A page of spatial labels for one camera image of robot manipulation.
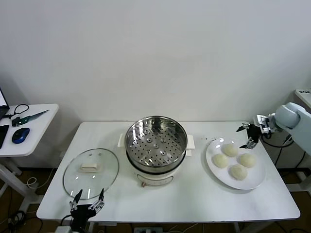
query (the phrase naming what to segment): white plate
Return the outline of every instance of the white plate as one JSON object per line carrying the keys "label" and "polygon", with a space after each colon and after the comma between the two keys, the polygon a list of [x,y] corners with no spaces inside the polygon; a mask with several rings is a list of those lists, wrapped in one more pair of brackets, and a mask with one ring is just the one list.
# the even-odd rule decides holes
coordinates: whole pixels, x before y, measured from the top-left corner
{"label": "white plate", "polygon": [[[223,183],[236,188],[236,189],[241,189],[241,190],[250,190],[258,187],[265,178],[266,175],[266,170],[263,165],[262,160],[260,159],[259,156],[253,153],[252,150],[250,149],[239,149],[239,155],[237,157],[229,157],[229,165],[225,168],[219,168],[214,165],[212,161],[212,157],[218,153],[223,153],[221,148],[224,144],[228,143],[235,143],[233,140],[228,139],[228,138],[218,138],[211,142],[211,144],[208,146],[207,151],[206,151],[206,160],[207,164],[210,168],[210,170],[214,173],[214,175]],[[230,168],[238,164],[239,158],[242,154],[244,153],[249,153],[252,154],[256,157],[256,165],[252,168],[246,168],[247,169],[247,177],[240,181],[235,178],[233,178],[230,174]]]}

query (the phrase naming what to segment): cable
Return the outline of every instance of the cable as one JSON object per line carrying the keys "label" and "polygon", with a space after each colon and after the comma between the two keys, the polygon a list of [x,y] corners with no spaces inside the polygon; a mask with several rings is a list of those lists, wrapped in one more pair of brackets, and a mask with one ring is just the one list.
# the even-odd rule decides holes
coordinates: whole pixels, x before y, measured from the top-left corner
{"label": "cable", "polygon": [[177,225],[171,227],[171,228],[168,230],[168,232],[171,231],[171,230],[173,230],[175,227],[177,227]]}
{"label": "cable", "polygon": [[186,228],[186,229],[183,231],[183,233],[185,233],[187,230],[189,230],[190,228],[192,228],[192,227],[194,227],[194,226],[196,226],[196,225],[198,225],[198,223],[193,224],[192,226],[189,226],[188,228]]}
{"label": "cable", "polygon": [[293,228],[293,229],[291,229],[291,230],[290,230],[290,233],[292,233],[293,231],[302,231],[302,232],[305,232],[305,233],[310,233],[310,232],[308,232],[308,231],[306,231],[306,230],[304,230],[304,229],[299,229],[299,228]]}
{"label": "cable", "polygon": [[11,209],[11,202],[12,202],[12,188],[9,187],[10,190],[10,202],[9,202],[9,208],[8,208],[8,218],[10,216],[10,209]]}
{"label": "cable", "polygon": [[60,226],[63,225],[63,221],[68,218],[68,217],[71,217],[71,215],[66,215],[65,217],[63,217],[63,219],[60,221]]}
{"label": "cable", "polygon": [[303,161],[303,159],[305,158],[305,156],[306,156],[306,152],[303,153],[303,156],[302,156],[301,160],[300,160],[299,163],[295,166],[295,168],[297,168],[297,167],[301,164],[301,162]]}
{"label": "cable", "polygon": [[170,231],[170,232],[165,232],[165,233],[172,233],[172,232],[183,233],[182,231]]}
{"label": "cable", "polygon": [[278,156],[276,158],[276,162],[274,163],[274,166],[276,166],[277,162],[278,162],[278,159],[280,158],[281,154],[282,154],[282,150],[283,148],[280,149],[280,152],[278,153]]}
{"label": "cable", "polygon": [[41,185],[41,186],[39,186],[39,187],[31,187],[31,185],[33,185],[33,184],[35,184],[35,183],[37,182],[37,178],[36,178],[36,177],[30,177],[30,178],[27,180],[27,183],[26,183],[25,185],[27,185],[27,186],[28,186],[29,188],[31,188],[31,189],[38,189],[38,188],[41,188],[41,187],[45,186],[45,185],[47,184],[47,182],[50,180],[53,171],[54,171],[54,167],[52,168],[52,171],[50,172],[50,175],[49,175],[48,179],[44,182],[43,185]]}
{"label": "cable", "polygon": [[[21,112],[18,112],[18,113],[17,113],[16,110],[17,110],[17,108],[20,107],[20,106],[26,106],[26,109],[23,110],[23,111],[21,111]],[[18,105],[18,106],[15,107],[14,113],[13,113],[13,114],[4,115],[3,118],[9,118],[9,119],[11,119],[13,116],[15,116],[15,115],[17,115],[17,114],[22,114],[22,113],[26,112],[28,109],[29,109],[29,105],[22,103],[22,104],[20,104],[20,105]]]}
{"label": "cable", "polygon": [[275,222],[276,225],[278,225],[285,233],[287,233],[287,231],[284,229],[284,227],[281,226],[281,224],[279,224],[278,222]]}
{"label": "cable", "polygon": [[194,226],[196,226],[196,225],[198,225],[198,223],[195,223],[195,224],[189,226],[189,227],[186,228],[184,231],[168,231],[168,232],[165,232],[165,233],[173,233],[173,232],[185,233],[187,230],[189,230],[190,228],[192,228],[192,227],[194,227]]}
{"label": "cable", "polygon": [[285,145],[285,146],[276,146],[276,145],[272,145],[272,144],[270,144],[270,143],[268,143],[268,142],[266,142],[264,139],[263,139],[263,136],[261,135],[261,140],[265,143],[265,144],[267,144],[267,145],[269,145],[270,147],[275,147],[275,148],[285,148],[285,147],[289,147],[290,145],[292,145],[293,143],[294,143],[294,141],[291,141],[291,143],[290,144],[287,144],[287,145]]}
{"label": "cable", "polygon": [[[28,220],[30,220],[30,219],[39,219],[38,217],[30,217],[30,218],[28,218],[28,219],[26,219],[25,221],[28,221]],[[41,229],[42,229],[42,227],[43,227],[43,221],[41,220],[41,219],[39,219],[40,220],[40,222],[41,222],[41,226],[40,226],[40,228],[39,228],[39,231],[37,232],[37,233],[39,233],[40,231],[41,231]]]}
{"label": "cable", "polygon": [[0,222],[0,225],[2,224],[2,223],[4,223],[6,220],[8,220],[7,218],[5,219],[5,220],[3,220],[2,222]]}

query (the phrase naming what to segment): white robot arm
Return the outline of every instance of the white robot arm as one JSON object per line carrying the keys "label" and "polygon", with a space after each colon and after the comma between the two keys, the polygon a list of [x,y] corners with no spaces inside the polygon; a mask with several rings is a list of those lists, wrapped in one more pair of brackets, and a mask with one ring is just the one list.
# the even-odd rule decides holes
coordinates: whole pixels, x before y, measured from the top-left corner
{"label": "white robot arm", "polygon": [[290,102],[280,106],[276,113],[269,116],[257,115],[254,118],[254,125],[259,127],[260,131],[254,129],[255,127],[252,128],[252,125],[243,125],[247,128],[247,134],[253,137],[249,136],[244,148],[252,149],[258,142],[259,134],[271,134],[285,130],[297,145],[307,154],[311,154],[311,114],[300,105]]}

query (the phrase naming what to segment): computer mouse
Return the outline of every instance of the computer mouse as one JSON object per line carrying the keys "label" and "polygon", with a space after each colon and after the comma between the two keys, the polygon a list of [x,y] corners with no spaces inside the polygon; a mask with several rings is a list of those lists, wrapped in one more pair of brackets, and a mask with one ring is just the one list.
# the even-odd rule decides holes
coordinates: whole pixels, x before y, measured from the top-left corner
{"label": "computer mouse", "polygon": [[20,128],[19,130],[16,130],[12,136],[12,142],[15,144],[22,143],[25,141],[29,131],[29,128]]}

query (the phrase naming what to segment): small white table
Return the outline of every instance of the small white table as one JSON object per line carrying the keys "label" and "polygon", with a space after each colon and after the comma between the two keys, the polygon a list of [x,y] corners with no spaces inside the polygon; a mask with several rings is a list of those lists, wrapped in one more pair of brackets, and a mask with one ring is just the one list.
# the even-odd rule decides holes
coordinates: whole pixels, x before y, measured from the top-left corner
{"label": "small white table", "polygon": [[[187,134],[194,137],[192,156],[185,158],[170,184],[144,188],[134,176],[125,149],[117,147],[120,134],[126,132],[131,124],[82,123],[41,202],[37,216],[61,220],[70,214],[69,201],[72,197],[63,188],[63,174],[73,158],[92,148],[109,149],[120,162],[117,179],[104,195],[104,208],[90,219],[94,222],[242,222],[300,216],[297,205],[260,142],[254,153],[261,156],[266,164],[266,179],[258,188],[251,191],[233,189],[210,172],[205,163],[207,143],[213,137],[231,137],[246,142],[246,131],[236,133],[241,122],[181,122]],[[81,200],[79,204],[93,203],[95,199]],[[256,232],[266,225],[251,224],[243,231]]]}
{"label": "small white table", "polygon": [[[10,106],[8,113],[13,113],[15,106]],[[22,196],[25,197],[20,210],[27,211],[29,204],[40,203],[42,196],[35,194],[34,189],[29,189],[23,182],[21,182],[15,175],[20,175],[21,171],[15,166],[15,164],[9,159],[10,157],[21,157],[30,155],[37,147],[39,141],[41,140],[44,132],[49,126],[50,122],[53,120],[55,114],[58,110],[57,104],[36,104],[29,105],[29,109],[20,114],[20,118],[34,115],[42,111],[48,110],[45,114],[41,115],[39,118],[29,121],[28,123],[12,127],[12,122],[8,118],[3,118],[0,121],[1,125],[9,125],[9,130],[6,134],[5,140],[3,142],[2,148],[0,149],[0,179],[6,184],[1,188],[0,195],[5,191],[7,186],[11,186]],[[23,127],[30,128],[30,132],[26,137],[25,141],[20,144],[14,144],[12,142],[13,133]]]}

